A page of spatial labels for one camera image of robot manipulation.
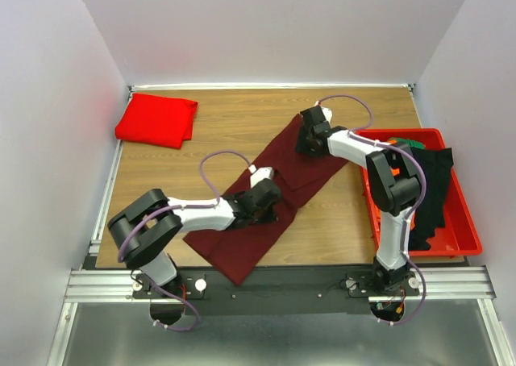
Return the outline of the maroon t shirt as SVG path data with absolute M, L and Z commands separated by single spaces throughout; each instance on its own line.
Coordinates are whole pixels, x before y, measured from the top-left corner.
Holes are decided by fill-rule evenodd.
M 234 285 L 241 285 L 262 257 L 278 241 L 295 216 L 347 161 L 333 156 L 308 156 L 295 151 L 302 118 L 295 115 L 254 159 L 258 167 L 272 167 L 281 191 L 274 206 L 277 220 L 242 229 L 193 231 L 184 241 Z

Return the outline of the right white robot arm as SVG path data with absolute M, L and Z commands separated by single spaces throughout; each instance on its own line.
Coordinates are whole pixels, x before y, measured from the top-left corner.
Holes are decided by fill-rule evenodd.
M 393 292 L 409 277 L 410 226 L 427 191 L 421 166 L 405 143 L 381 142 L 332 127 L 329 109 L 317 105 L 300 115 L 297 152 L 338 157 L 367 170 L 369 192 L 381 214 L 372 283 L 380 292 Z

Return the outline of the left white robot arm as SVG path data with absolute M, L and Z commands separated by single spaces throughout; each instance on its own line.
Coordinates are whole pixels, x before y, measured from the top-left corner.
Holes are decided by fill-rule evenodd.
M 167 197 L 151 189 L 107 224 L 119 250 L 118 261 L 139 269 L 155 285 L 173 283 L 179 272 L 164 249 L 180 232 L 225 231 L 265 223 L 281 191 L 265 178 L 249 190 L 203 201 Z

